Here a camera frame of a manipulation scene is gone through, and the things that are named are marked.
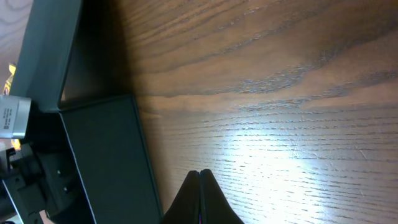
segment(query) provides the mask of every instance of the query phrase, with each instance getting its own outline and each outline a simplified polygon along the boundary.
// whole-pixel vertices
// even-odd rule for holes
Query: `black pointed object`
[[[243,224],[209,169],[190,171],[161,224]]]

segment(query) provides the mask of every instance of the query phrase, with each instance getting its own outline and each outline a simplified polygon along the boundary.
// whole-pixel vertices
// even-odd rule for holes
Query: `white label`
[[[12,138],[19,100],[3,97],[0,101],[0,138]]]

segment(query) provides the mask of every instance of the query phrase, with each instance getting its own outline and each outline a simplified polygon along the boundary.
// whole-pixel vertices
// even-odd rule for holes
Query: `yellow object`
[[[11,76],[7,79],[6,84],[4,86],[3,93],[5,95],[9,95],[10,94],[12,80],[14,79],[14,74],[15,74],[15,71],[17,70],[17,67],[15,65],[13,65],[13,64],[9,64],[8,70],[10,70]],[[18,139],[11,139],[11,144],[14,147],[15,150],[20,150],[21,149],[21,143],[19,142]]]

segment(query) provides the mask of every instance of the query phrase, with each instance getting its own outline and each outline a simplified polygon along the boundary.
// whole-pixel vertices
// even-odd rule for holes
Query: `wooden table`
[[[398,1],[110,9],[165,211],[209,168],[245,223],[397,223]]]

